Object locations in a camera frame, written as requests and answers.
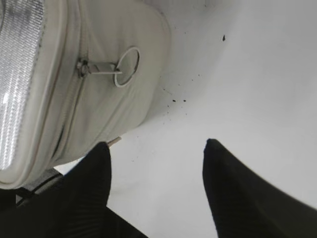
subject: white floor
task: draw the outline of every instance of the white floor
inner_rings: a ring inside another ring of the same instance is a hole
[[[111,148],[109,207],[151,238],[216,238],[202,180],[216,138],[317,208],[317,1],[145,1],[170,23],[171,60],[146,121]]]

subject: mesh panel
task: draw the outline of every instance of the mesh panel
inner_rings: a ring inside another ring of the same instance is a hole
[[[44,5],[39,0],[7,0],[2,3],[4,11],[0,28],[0,170],[5,170],[15,157],[19,129],[42,35]]]

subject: zipper pull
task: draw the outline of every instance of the zipper pull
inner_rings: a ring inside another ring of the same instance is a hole
[[[82,59],[77,63],[77,70],[80,78],[85,78],[88,74],[122,74],[114,63],[92,63],[86,59]]]
[[[136,53],[136,63],[133,68],[132,73],[126,77],[126,79],[123,81],[123,83],[118,82],[117,76],[119,74],[123,74],[123,72],[119,69],[122,65],[123,60],[126,58],[126,56],[133,52]],[[80,59],[77,63],[77,71],[78,76],[81,79],[84,79],[87,77],[88,74],[92,75],[113,75],[113,83],[118,88],[123,88],[126,85],[128,85],[131,80],[133,79],[133,76],[136,74],[138,68],[140,65],[140,50],[137,47],[130,47],[119,59],[118,63],[109,63],[109,62],[89,62],[87,59]]]

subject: white fabric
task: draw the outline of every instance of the white fabric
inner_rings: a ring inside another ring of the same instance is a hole
[[[54,165],[78,159],[98,142],[111,141],[144,120],[170,47],[166,20],[142,2],[84,0],[82,9],[89,61],[116,62],[131,46],[140,49],[141,61],[133,81],[124,88],[115,87],[112,76],[85,79],[65,148]],[[121,70],[133,67],[125,65]]]

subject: metal ring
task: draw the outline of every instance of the metal ring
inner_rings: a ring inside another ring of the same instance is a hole
[[[138,58],[137,58],[137,63],[134,67],[134,70],[132,72],[131,75],[129,75],[129,77],[126,79],[126,81],[122,84],[120,84],[118,82],[118,78],[117,78],[117,74],[114,74],[113,75],[113,81],[114,81],[114,84],[118,87],[118,88],[123,88],[125,86],[127,86],[131,80],[133,79],[133,76],[135,75],[135,73],[137,72],[138,68],[139,68],[139,65],[140,65],[140,49],[133,46],[133,47],[130,47],[120,58],[120,60],[118,61],[118,64],[116,65],[116,68],[115,70],[119,70],[121,64],[122,64],[122,61],[124,60],[124,58],[127,56],[128,53],[130,53],[131,51],[136,51],[138,53]]]

